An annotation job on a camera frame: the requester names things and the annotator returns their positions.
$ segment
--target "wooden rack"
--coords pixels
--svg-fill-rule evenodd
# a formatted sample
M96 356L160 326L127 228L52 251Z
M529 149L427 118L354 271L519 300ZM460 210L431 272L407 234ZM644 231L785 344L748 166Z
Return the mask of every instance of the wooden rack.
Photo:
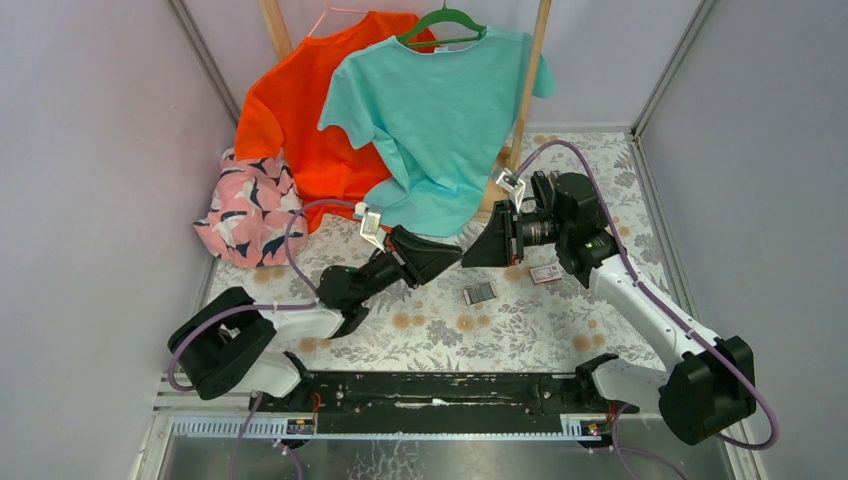
M258 0L259 9L265 19L268 35L277 52L277 57L282 60L292 53L291 39L280 10L278 0ZM524 126L527 122L527 112L530 110L530 98L533 96L533 85L536 83L536 70L539 67L539 57L542 54L542 42L545 39L545 29L548 25L548 16L551 12L552 0L539 0L539 11L536 14L536 27L533 30L533 46L530 49L530 62L527 65L527 76L524 79L524 91L521 94L521 107L518 110L518 118L513 130L512 145L504 145L495 161L493 170L499 166L506 166L515 171L521 156L521 139L524 136ZM496 200L506 198L506 192L489 181L483 201L474 218L488 221L492 212L492 203Z

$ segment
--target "light blue t-shirt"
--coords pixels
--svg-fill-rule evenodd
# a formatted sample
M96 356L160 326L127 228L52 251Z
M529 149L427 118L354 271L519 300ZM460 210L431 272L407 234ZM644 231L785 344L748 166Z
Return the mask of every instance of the light blue t-shirt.
M390 37L339 65L318 129L338 125L355 149L374 142L393 177L365 201L383 207L385 225L462 231L518 116L532 43L489 26L465 49L422 54ZM544 57L533 90L556 90Z

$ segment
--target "small card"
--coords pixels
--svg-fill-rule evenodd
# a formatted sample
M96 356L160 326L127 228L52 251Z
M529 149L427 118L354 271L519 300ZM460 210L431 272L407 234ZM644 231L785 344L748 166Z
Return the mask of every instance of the small card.
M556 282L557 280L562 280L562 268L556 263L552 263L544 267L531 269L530 276L533 277L534 285Z
M495 286L491 282L465 287L462 289L462 294L465 296L465 303L468 305L474 305L475 303L485 302L486 300L498 297L497 292L495 292Z

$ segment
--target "pink patterned cloth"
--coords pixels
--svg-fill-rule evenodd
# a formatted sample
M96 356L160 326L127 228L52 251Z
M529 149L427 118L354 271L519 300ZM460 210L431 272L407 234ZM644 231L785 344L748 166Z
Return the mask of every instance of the pink patterned cloth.
M237 267L282 265L286 225L301 206L282 152L277 158L236 161L229 149L221 156L209 213L194 222L194 229L212 255ZM306 237L306 219L300 217L292 226L292 253L306 245Z

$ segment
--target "white wall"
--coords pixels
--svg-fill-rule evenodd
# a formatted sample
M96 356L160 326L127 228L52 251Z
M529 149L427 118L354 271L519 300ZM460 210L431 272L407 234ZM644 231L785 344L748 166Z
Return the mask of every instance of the white wall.
M256 0L187 0L222 75L241 104L250 86L277 63ZM439 0L333 0L337 7L411 11ZM559 91L531 105L536 126L626 126L636 121L689 23L698 0L554 0L544 53ZM280 0L292 43L306 36L321 0ZM535 0L451 0L477 23L532 32ZM356 23L361 15L330 12L315 35ZM436 36L455 30L436 28Z
M848 470L846 25L844 0L720 2L644 137L696 307L783 426L771 480Z
M0 478L126 478L233 128L164 0L2 0L0 45Z

